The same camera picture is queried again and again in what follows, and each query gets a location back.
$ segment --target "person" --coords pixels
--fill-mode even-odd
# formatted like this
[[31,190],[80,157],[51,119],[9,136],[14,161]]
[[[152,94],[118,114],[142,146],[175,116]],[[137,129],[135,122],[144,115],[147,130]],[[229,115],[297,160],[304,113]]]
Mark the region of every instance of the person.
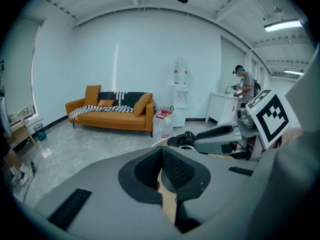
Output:
[[13,174],[11,184],[15,185],[21,179],[20,184],[25,186],[30,178],[31,170],[19,160],[16,152],[10,148],[5,133],[2,121],[0,120],[0,157],[5,161]]
[[242,90],[242,92],[236,94],[235,96],[242,96],[241,108],[245,108],[246,104],[249,103],[255,97],[255,80],[250,72],[247,72],[245,68],[241,65],[237,65],[234,69],[235,74],[243,78],[243,86],[232,86],[236,91]]

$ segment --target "white wall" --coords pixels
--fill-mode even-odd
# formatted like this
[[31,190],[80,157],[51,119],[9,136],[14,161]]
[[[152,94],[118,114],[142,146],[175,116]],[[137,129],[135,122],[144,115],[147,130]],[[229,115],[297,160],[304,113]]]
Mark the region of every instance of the white wall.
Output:
[[127,10],[86,22],[75,34],[72,60],[83,95],[86,85],[101,85],[102,91],[151,92],[157,104],[171,105],[174,62],[182,56],[189,67],[186,117],[206,116],[221,74],[214,24],[172,10]]
[[232,74],[237,65],[245,67],[246,54],[230,42],[221,39],[221,79],[219,91],[225,93],[228,86],[240,84],[241,77]]
[[28,124],[32,133],[35,123],[46,126],[65,116],[65,104],[79,97],[77,74],[70,65],[74,21],[44,0],[29,1],[20,14],[44,21],[34,55],[33,90],[39,116]]
[[[286,99],[287,92],[295,85],[295,82],[279,80],[279,79],[271,79],[270,80],[270,88],[276,91],[277,95],[282,96]],[[291,107],[288,110],[288,117],[291,121],[290,128],[300,128],[300,123],[295,115],[295,112]]]

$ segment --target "orange throw pillow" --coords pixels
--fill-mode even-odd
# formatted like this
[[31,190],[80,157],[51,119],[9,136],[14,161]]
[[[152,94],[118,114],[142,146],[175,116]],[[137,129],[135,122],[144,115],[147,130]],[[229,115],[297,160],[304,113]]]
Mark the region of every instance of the orange throw pillow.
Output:
[[115,100],[111,99],[100,99],[98,106],[100,107],[113,107]]
[[84,96],[84,106],[98,105],[98,98],[101,85],[87,85]]
[[134,105],[134,115],[140,117],[146,110],[147,105],[152,101],[152,93],[145,93]]

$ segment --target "black vent grille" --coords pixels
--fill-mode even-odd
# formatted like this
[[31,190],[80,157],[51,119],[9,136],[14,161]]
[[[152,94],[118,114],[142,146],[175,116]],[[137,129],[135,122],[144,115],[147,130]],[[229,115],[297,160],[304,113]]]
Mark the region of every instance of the black vent grille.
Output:
[[156,190],[162,167],[161,149],[139,162],[134,168],[135,177],[146,186]]
[[240,167],[236,167],[236,166],[232,166],[228,170],[231,172],[235,172],[237,174],[243,174],[246,176],[251,176],[254,173],[253,170],[244,169],[244,168],[240,168]]
[[91,194],[91,191],[78,188],[60,205],[49,221],[60,229],[66,230]]
[[177,190],[195,176],[195,169],[176,156],[162,150],[163,168],[173,187]]

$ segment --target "ceiling light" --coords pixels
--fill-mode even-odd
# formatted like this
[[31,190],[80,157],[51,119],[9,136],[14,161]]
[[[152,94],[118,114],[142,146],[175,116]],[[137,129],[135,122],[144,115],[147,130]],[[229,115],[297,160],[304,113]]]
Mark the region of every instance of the ceiling light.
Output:
[[297,27],[302,27],[300,20],[290,19],[290,20],[282,20],[276,23],[265,25],[264,29],[267,32],[271,32],[276,30],[283,30],[283,29],[297,28]]
[[292,74],[292,75],[297,75],[297,76],[303,76],[305,74],[302,72],[296,72],[296,71],[290,71],[290,70],[285,70],[284,72],[287,74]]

